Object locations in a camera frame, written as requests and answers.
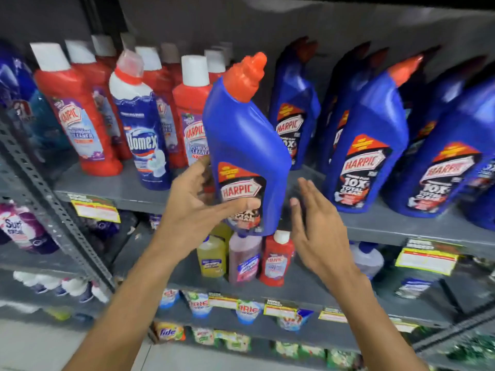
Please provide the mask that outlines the perforated grey metal upright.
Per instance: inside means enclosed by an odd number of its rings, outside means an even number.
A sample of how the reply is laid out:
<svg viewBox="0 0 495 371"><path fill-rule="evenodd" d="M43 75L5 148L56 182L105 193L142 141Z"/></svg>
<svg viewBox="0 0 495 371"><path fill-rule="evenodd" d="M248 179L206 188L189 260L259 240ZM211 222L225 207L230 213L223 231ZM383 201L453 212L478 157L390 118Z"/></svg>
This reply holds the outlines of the perforated grey metal upright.
<svg viewBox="0 0 495 371"><path fill-rule="evenodd" d="M413 350L419 356L435 353L438 349L443 349L449 346L451 342L459 341L475 331L489 331L489 328L495 325L494 322L495 301L480 307L448 329L414 343Z"/></svg>
<svg viewBox="0 0 495 371"><path fill-rule="evenodd" d="M10 118L0 111L0 177L13 199L26 205L59 243L60 248L96 281L106 298L114 293L112 276L96 252L90 235L80 229L74 210L64 205L46 181L43 166L28 149Z"/></svg>

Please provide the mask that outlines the small red cleaner bottle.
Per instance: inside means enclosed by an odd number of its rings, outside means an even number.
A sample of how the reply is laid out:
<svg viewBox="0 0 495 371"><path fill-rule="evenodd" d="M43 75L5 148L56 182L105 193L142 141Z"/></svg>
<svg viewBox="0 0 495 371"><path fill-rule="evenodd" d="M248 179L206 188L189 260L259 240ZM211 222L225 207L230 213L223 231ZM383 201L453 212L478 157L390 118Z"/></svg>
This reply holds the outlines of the small red cleaner bottle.
<svg viewBox="0 0 495 371"><path fill-rule="evenodd" d="M294 255L295 246L290 231L276 230L266 237L259 280L267 286L283 286Z"/></svg>

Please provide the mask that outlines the orange detergent packet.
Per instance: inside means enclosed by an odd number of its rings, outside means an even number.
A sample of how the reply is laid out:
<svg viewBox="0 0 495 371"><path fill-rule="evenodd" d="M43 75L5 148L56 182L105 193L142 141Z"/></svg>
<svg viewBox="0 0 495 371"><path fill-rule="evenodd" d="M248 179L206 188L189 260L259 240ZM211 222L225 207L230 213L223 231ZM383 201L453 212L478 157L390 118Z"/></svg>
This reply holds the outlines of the orange detergent packet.
<svg viewBox="0 0 495 371"><path fill-rule="evenodd" d="M154 322L154 331L160 342L185 341L185 329L182 325L170 322Z"/></svg>

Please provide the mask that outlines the row of red cleaner bottles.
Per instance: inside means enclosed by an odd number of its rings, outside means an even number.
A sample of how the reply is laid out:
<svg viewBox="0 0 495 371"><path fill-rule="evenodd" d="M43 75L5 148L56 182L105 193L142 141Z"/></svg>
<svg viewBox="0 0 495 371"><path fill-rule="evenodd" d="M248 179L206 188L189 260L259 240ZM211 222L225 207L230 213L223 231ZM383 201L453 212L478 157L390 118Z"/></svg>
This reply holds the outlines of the row of red cleaner bottles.
<svg viewBox="0 0 495 371"><path fill-rule="evenodd" d="M100 177L120 175L122 160L133 158L108 86L114 70L98 62L85 41L66 41L66 46L70 59L58 43L30 44L39 65L35 82L76 151L83 172ZM167 72L154 47L138 46L132 51L142 57L144 82L156 94L169 152L171 134L164 128L169 104L151 81L166 82Z"/></svg>

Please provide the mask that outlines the white and blue detergent pouch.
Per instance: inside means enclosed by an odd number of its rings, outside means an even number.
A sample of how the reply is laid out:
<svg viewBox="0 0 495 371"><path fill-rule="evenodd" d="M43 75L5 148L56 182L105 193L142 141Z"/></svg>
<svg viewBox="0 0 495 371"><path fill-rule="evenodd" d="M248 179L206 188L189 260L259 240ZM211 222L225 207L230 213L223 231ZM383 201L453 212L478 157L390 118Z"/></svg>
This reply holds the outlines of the white and blue detergent pouch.
<svg viewBox="0 0 495 371"><path fill-rule="evenodd" d="M193 317L206 318L212 311L208 293L182 290L182 294L189 305Z"/></svg>
<svg viewBox="0 0 495 371"><path fill-rule="evenodd" d="M297 309L294 318L278 317L277 324L286 331L297 332L314 314L313 310Z"/></svg>
<svg viewBox="0 0 495 371"><path fill-rule="evenodd" d="M180 299L179 290L166 288L163 291L158 308L161 310L169 309L170 307L174 306L178 299Z"/></svg>
<svg viewBox="0 0 495 371"><path fill-rule="evenodd" d="M244 325L252 324L258 315L263 313L264 304L257 301L245 301L238 299L236 305L236 315L238 321Z"/></svg>

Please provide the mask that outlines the blue orange-capped cleaner bottle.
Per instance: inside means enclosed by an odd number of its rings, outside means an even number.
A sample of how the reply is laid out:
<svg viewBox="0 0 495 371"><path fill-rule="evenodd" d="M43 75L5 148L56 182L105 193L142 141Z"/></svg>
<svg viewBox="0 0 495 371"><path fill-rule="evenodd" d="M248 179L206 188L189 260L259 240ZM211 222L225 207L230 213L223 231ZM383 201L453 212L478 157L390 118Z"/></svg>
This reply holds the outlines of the blue orange-capped cleaner bottle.
<svg viewBox="0 0 495 371"><path fill-rule="evenodd" d="M239 234L260 237L277 229L292 165L281 137L252 101L266 63L258 52L234 64L214 83L202 112L217 199L260 201L257 209L225 221Z"/></svg>

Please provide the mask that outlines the yellow liquid bottle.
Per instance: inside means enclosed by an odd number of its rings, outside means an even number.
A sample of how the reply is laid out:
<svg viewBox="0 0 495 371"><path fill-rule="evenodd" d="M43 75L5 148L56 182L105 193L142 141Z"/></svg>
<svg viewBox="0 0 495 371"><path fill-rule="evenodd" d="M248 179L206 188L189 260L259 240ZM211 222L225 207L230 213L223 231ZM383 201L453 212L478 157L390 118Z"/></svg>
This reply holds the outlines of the yellow liquid bottle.
<svg viewBox="0 0 495 371"><path fill-rule="evenodd" d="M219 223L197 248L201 275L206 278L223 278L228 271L229 241L233 231L225 223Z"/></svg>

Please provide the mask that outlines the row of green detergent packets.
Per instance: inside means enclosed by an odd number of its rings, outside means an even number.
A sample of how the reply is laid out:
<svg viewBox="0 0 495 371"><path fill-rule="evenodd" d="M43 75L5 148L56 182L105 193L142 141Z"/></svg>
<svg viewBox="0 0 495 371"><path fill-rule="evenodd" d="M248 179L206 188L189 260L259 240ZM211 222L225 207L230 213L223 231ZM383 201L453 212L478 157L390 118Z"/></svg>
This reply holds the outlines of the row of green detergent packets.
<svg viewBox="0 0 495 371"><path fill-rule="evenodd" d="M309 368L311 371L368 371L363 366L362 356L354 351L324 349L246 335L238 335L232 341L225 334L215 337L213 330L200 331L189 326L185 328L185 344L219 354Z"/></svg>

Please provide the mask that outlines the white bottle with blue cap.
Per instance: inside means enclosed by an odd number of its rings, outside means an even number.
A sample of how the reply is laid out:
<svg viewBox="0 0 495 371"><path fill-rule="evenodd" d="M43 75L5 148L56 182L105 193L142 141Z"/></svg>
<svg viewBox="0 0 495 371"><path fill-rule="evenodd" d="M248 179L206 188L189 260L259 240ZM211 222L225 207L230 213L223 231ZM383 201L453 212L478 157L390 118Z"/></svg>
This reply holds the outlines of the white bottle with blue cap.
<svg viewBox="0 0 495 371"><path fill-rule="evenodd" d="M356 266L369 280L380 272L384 266L384 257L378 247L380 244L364 241L350 241L350 250Z"/></svg>

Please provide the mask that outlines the yellow shelf price label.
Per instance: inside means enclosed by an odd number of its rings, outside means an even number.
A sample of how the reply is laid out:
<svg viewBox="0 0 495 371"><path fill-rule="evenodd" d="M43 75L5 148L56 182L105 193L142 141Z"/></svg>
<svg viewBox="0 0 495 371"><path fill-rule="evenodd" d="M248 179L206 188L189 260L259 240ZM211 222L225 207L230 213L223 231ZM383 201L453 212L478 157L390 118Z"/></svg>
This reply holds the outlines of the yellow shelf price label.
<svg viewBox="0 0 495 371"><path fill-rule="evenodd" d="M297 312L297 306L291 303L275 299L266 299L264 302L263 315L265 316L295 319Z"/></svg>
<svg viewBox="0 0 495 371"><path fill-rule="evenodd" d="M322 311L320 311L318 319L328 321L328 322L336 322L336 323L348 323L347 318L344 313L336 308L325 307Z"/></svg>
<svg viewBox="0 0 495 371"><path fill-rule="evenodd" d="M67 196L79 217L115 224L121 223L119 211L111 200L76 193L67 193Z"/></svg>
<svg viewBox="0 0 495 371"><path fill-rule="evenodd" d="M220 293L209 292L208 303L211 307L236 310L238 306L238 299L231 296L222 295Z"/></svg>
<svg viewBox="0 0 495 371"><path fill-rule="evenodd" d="M394 266L451 276L464 251L465 247L459 244L410 237L407 238Z"/></svg>
<svg viewBox="0 0 495 371"><path fill-rule="evenodd" d="M402 318L399 317L392 317L389 316L391 321L393 322L394 326L397 328L398 331L403 332L403 333L412 333L415 331L418 327L420 327L419 324L417 323L410 323L408 321L405 321Z"/></svg>

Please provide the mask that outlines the person's left forearm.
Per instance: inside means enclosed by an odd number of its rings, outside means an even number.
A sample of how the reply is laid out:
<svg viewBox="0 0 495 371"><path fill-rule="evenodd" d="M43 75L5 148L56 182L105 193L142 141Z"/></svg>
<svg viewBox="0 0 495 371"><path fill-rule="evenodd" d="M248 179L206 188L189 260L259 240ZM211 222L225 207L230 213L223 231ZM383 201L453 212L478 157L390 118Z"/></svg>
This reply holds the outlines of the person's left forearm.
<svg viewBox="0 0 495 371"><path fill-rule="evenodd" d="M61 371L131 371L174 268L191 251L156 234Z"/></svg>

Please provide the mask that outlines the person's right forearm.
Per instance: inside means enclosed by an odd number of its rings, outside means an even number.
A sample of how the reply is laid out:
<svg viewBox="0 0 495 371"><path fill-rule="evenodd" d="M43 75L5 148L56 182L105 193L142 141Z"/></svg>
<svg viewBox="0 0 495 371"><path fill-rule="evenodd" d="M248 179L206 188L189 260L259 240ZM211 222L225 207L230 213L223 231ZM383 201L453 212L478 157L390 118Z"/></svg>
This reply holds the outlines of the person's right forearm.
<svg viewBox="0 0 495 371"><path fill-rule="evenodd" d="M356 267L325 273L325 285L350 325L368 371L430 371L384 311Z"/></svg>

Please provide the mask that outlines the person's left hand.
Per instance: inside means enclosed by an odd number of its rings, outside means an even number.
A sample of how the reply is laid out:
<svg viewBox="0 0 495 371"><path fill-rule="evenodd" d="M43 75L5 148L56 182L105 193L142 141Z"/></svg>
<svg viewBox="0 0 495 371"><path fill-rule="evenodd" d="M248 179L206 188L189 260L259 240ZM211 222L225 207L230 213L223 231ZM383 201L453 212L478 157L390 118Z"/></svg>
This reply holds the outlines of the person's left hand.
<svg viewBox="0 0 495 371"><path fill-rule="evenodd" d="M209 202L200 192L212 177L210 157L201 157L172 182L167 204L152 243L166 262L177 265L201 245L209 227Z"/></svg>

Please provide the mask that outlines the person's right hand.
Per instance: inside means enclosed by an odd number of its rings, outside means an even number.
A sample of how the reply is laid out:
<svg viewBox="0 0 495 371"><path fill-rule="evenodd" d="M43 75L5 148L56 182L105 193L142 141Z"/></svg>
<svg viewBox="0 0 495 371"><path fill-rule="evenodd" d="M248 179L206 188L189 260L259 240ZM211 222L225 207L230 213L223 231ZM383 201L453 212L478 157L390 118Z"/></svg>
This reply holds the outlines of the person's right hand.
<svg viewBox="0 0 495 371"><path fill-rule="evenodd" d="M330 288L360 275L354 263L348 232L337 209L312 180L298 178L306 247L295 247L304 265Z"/></svg>

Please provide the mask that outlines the white and blue cleaner bottle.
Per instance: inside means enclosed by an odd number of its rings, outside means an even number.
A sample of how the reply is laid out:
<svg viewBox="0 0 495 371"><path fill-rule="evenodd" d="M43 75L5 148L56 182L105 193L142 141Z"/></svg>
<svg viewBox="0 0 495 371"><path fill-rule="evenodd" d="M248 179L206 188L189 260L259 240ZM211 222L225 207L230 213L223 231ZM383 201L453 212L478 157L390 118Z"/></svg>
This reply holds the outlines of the white and blue cleaner bottle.
<svg viewBox="0 0 495 371"><path fill-rule="evenodd" d="M142 186L153 191L169 190L172 174L157 97L144 82L142 57L125 49L108 86Z"/></svg>

